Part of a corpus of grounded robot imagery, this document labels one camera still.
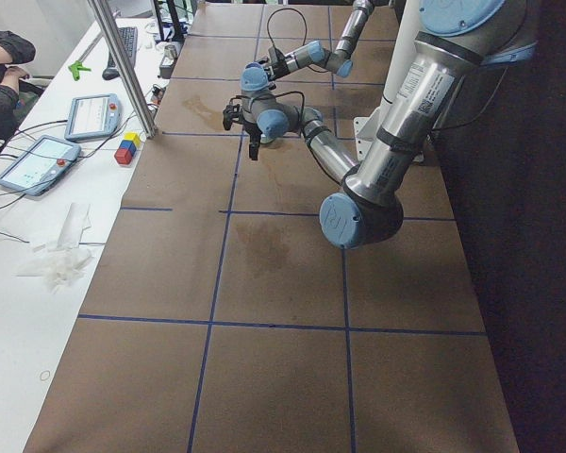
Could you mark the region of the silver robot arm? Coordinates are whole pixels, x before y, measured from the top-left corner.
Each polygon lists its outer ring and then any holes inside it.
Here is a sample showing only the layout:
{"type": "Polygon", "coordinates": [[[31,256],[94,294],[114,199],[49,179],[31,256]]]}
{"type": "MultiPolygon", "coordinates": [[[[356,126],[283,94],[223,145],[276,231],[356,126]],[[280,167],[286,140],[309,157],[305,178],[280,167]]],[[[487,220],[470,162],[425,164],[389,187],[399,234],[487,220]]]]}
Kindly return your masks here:
{"type": "Polygon", "coordinates": [[[223,112],[223,125],[239,124],[249,134],[249,156],[262,141],[289,132],[302,135],[322,170],[340,185],[320,207],[325,237],[341,249],[379,243],[403,222],[397,198],[404,175],[450,103],[460,80],[486,67],[530,59],[537,44],[541,5],[537,1],[408,1],[405,4],[382,100],[360,120],[359,153],[347,148],[311,107],[281,103],[275,82],[317,65],[348,76],[360,34],[376,7],[357,1],[334,50],[310,42],[290,53],[271,48],[248,64],[241,92],[223,112]]]}
{"type": "Polygon", "coordinates": [[[256,64],[265,70],[269,81],[312,65],[333,75],[347,77],[353,68],[352,54],[374,10],[375,1],[354,1],[352,12],[334,50],[326,49],[320,41],[312,41],[284,54],[275,46],[274,40],[269,38],[271,46],[268,54],[257,60],[256,64]]]}

